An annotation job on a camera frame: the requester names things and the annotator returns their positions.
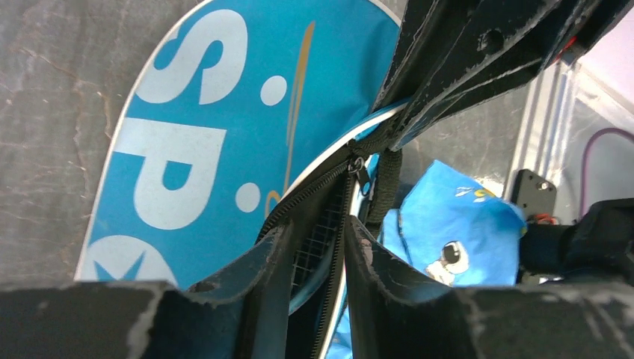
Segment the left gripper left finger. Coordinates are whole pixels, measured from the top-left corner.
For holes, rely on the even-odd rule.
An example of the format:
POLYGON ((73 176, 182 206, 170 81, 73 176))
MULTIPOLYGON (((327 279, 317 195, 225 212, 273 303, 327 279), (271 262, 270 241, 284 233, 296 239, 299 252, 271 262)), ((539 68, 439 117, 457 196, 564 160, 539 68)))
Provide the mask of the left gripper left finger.
POLYGON ((290 223, 182 291, 162 281, 1 287, 3 358, 282 358, 290 223))

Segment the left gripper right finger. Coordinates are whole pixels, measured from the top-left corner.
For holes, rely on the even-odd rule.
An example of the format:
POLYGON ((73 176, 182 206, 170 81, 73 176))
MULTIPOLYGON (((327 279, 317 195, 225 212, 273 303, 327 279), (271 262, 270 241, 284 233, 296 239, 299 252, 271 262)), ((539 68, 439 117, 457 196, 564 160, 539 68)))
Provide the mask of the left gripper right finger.
POLYGON ((355 358, 631 358, 633 288, 617 281, 449 287, 345 222, 355 358))

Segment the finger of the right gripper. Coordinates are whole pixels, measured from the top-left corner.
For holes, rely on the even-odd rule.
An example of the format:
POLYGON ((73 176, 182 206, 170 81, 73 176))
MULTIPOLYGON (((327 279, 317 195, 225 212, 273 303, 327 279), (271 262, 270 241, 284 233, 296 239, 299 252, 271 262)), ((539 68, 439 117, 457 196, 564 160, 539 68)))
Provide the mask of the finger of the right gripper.
POLYGON ((559 58, 575 61, 631 1, 409 1, 388 72, 388 100, 407 100, 388 146, 521 87, 559 58))
POLYGON ((559 1, 409 1, 373 107, 410 99, 462 111, 536 77, 548 45, 538 39, 559 1))

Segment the blue badminton racket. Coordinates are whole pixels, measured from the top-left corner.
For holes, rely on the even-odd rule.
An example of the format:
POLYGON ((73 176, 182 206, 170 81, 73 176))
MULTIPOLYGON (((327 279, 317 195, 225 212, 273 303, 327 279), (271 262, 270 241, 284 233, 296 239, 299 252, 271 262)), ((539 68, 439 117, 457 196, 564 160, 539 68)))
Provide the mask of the blue badminton racket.
POLYGON ((320 288, 330 271, 333 242, 342 216, 342 194, 332 194, 326 207, 295 252, 289 315, 301 308, 320 288))

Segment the blue sport racket bag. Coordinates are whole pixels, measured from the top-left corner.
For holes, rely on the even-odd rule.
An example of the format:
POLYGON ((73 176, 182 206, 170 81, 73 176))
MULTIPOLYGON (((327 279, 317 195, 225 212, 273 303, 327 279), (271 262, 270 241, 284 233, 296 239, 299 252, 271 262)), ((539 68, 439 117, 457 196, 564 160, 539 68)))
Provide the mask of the blue sport racket bag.
MULTIPOLYGON (((205 1, 151 54, 121 111, 79 280, 190 291, 290 223, 295 252, 326 200, 364 174, 345 145, 396 112, 372 104, 398 17, 379 1, 205 1)), ((313 330, 324 283, 297 311, 313 330)))

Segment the blue astronaut print cloth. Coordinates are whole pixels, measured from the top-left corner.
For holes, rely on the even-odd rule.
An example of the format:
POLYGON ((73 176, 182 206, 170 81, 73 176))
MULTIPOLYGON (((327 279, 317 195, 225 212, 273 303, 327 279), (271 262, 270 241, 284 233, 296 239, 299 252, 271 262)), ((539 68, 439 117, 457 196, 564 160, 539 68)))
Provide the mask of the blue astronaut print cloth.
POLYGON ((525 231, 517 207, 434 160, 378 237, 348 219, 348 306, 327 356, 476 358, 458 288, 513 286, 525 231))

